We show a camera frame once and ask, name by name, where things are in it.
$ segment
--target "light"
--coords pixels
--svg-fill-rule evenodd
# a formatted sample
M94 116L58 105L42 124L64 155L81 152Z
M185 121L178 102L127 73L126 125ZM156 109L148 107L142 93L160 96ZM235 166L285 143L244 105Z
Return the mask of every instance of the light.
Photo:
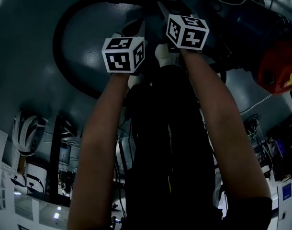
M59 213L55 213L54 219L58 220L59 219Z

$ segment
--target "gray floor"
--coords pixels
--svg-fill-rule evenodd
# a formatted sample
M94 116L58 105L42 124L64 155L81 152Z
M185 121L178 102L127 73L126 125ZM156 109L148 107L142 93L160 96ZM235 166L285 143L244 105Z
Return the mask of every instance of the gray floor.
M47 118L53 132L58 113L65 113L82 129L96 100L72 87L56 67L52 39L63 12L78 0L0 0L0 129L11 132L13 118L21 107ZM183 0L201 18L206 18L205 0ZM292 0L275 0L273 10L292 20ZM89 86L103 90L109 74L101 57L106 37L125 21L140 15L140 8L126 4L96 4L78 12L64 35L63 51L78 78ZM147 14L147 32L155 44L159 41L162 22L159 16ZM255 84L251 74L232 70L227 86L239 110L243 111L268 93ZM289 96L274 96L243 118L260 114L264 132L292 112ZM50 141L51 136L43 140ZM41 144L37 155L49 160L50 144Z

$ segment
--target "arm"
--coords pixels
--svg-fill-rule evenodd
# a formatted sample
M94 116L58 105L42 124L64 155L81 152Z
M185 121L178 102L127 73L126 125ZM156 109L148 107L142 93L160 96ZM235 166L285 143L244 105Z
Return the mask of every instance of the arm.
M113 74L84 129L67 229L107 226L111 214L115 138L129 74Z
M237 105L202 55L182 51L231 200L270 197Z

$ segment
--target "white box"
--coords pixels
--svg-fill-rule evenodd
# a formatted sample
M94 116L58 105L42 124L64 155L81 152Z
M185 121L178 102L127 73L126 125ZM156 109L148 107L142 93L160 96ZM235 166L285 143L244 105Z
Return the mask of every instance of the white box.
M108 72L133 73L145 59L145 39L107 38L101 52Z
M174 14L168 17L166 35L177 48L202 50L209 31L205 20Z

